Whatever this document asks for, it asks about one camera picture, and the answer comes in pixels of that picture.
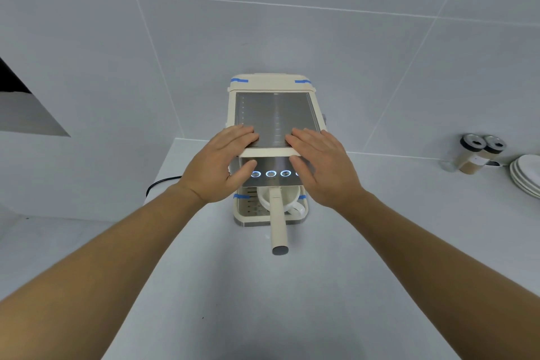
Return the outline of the person's left hand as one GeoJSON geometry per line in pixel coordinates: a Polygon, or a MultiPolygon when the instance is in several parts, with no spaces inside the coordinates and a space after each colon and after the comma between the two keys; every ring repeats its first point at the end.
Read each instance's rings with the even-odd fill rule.
{"type": "Polygon", "coordinates": [[[232,174],[229,166],[258,138],[252,126],[223,129],[193,157],[174,187],[193,193],[204,204],[229,197],[234,193],[228,190],[228,177],[232,174]]]}

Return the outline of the person's right hand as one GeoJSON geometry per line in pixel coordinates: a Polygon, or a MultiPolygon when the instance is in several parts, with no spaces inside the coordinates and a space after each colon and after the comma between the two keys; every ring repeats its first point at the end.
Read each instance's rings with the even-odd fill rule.
{"type": "Polygon", "coordinates": [[[331,133],[293,128],[286,142],[316,179],[315,195],[310,195],[313,200],[341,213],[367,196],[344,146],[331,133]]]}

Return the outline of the cream espresso coffee machine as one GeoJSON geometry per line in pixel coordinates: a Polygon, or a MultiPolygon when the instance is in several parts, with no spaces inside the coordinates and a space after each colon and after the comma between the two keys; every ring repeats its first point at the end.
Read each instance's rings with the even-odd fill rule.
{"type": "MultiPolygon", "coordinates": [[[[268,226],[270,212],[260,204],[257,188],[302,186],[289,160],[290,156],[298,153],[287,144],[286,135],[291,134],[293,128],[317,132],[326,130],[326,120],[313,85],[294,83],[294,80],[308,79],[305,76],[257,73],[234,77],[247,78],[249,83],[230,83],[226,126],[252,126],[259,138],[229,166],[233,173],[247,161],[257,161],[251,178],[235,192],[250,195],[250,199],[233,198],[233,215],[242,227],[268,226]]],[[[288,225],[298,224],[304,219],[297,220],[285,214],[288,225]]]]}

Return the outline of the person's left forearm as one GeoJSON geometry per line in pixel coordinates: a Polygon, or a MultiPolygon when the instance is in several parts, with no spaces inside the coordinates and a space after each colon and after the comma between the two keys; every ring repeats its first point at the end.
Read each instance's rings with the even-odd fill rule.
{"type": "Polygon", "coordinates": [[[165,251],[211,199],[172,185],[0,301],[0,360],[101,360],[165,251]]]}

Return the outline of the person's right forearm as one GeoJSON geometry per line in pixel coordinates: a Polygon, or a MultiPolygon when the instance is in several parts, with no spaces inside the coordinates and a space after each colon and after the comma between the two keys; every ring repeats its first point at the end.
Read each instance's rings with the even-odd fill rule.
{"type": "Polygon", "coordinates": [[[540,296],[361,187],[333,208],[368,241],[462,360],[540,360],[540,296]]]}

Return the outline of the white ceramic cup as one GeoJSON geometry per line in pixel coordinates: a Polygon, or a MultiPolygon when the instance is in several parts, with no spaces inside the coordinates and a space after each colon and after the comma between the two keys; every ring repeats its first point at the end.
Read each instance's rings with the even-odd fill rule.
{"type": "MultiPolygon", "coordinates": [[[[280,186],[281,200],[283,205],[283,212],[290,214],[294,219],[301,220],[307,215],[307,207],[305,203],[296,201],[300,194],[303,193],[302,186],[280,186]]],[[[270,205],[270,187],[261,186],[257,188],[257,195],[260,204],[267,210],[271,211],[270,205]]]]}

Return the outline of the clear glass container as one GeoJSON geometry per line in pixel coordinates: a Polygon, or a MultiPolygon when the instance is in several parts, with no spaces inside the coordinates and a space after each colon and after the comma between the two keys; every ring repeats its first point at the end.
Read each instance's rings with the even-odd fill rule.
{"type": "Polygon", "coordinates": [[[462,150],[459,147],[452,147],[448,152],[443,156],[442,160],[439,161],[439,165],[442,170],[445,172],[456,172],[456,159],[458,159],[462,154],[462,150]]]}

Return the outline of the glass jar with black lid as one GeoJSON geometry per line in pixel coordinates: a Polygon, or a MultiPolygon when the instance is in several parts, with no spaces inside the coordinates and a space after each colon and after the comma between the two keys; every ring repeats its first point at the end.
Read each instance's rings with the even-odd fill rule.
{"type": "Polygon", "coordinates": [[[485,166],[489,159],[484,151],[487,142],[476,134],[464,134],[460,139],[462,154],[455,160],[456,168],[467,175],[473,175],[485,166]]]}
{"type": "Polygon", "coordinates": [[[485,147],[480,152],[480,157],[485,159],[484,166],[500,167],[501,163],[496,161],[496,158],[506,150],[506,142],[493,135],[483,136],[485,147]]]}

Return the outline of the white plate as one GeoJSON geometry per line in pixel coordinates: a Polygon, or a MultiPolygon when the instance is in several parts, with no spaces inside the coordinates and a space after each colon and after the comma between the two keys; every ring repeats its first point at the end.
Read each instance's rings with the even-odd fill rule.
{"type": "Polygon", "coordinates": [[[540,155],[525,154],[515,161],[515,166],[523,177],[540,188],[540,155]]]}
{"type": "Polygon", "coordinates": [[[540,186],[531,183],[530,180],[523,175],[517,165],[517,160],[514,160],[510,163],[509,172],[511,179],[514,184],[516,184],[516,186],[518,186],[520,189],[530,194],[531,196],[540,199],[540,186]]]}
{"type": "Polygon", "coordinates": [[[523,174],[518,171],[517,161],[512,161],[509,166],[509,176],[511,182],[523,193],[540,200],[540,189],[535,189],[533,186],[527,184],[522,175],[523,174]]]}

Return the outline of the cream handled portafilter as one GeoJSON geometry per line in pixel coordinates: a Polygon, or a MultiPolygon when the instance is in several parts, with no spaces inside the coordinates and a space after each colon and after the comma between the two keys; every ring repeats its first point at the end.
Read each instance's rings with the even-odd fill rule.
{"type": "Polygon", "coordinates": [[[279,186],[269,188],[269,212],[272,254],[275,256],[286,255],[289,252],[288,237],[282,193],[279,186]]]}

